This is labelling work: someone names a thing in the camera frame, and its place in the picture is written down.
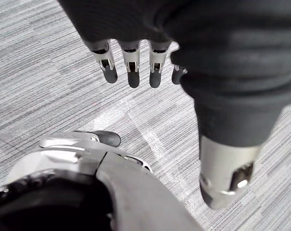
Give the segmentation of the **left robot hand black cloth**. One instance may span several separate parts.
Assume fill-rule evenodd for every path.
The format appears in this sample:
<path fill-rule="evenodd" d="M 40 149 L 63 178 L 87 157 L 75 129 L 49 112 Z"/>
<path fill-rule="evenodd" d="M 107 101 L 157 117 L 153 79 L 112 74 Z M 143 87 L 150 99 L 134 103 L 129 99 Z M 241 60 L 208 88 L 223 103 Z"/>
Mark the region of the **left robot hand black cloth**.
<path fill-rule="evenodd" d="M 249 184 L 262 145 L 291 104 L 291 0 L 62 0 L 91 51 L 106 39 L 179 49 L 171 62 L 194 100 L 200 188 L 211 209 Z"/>

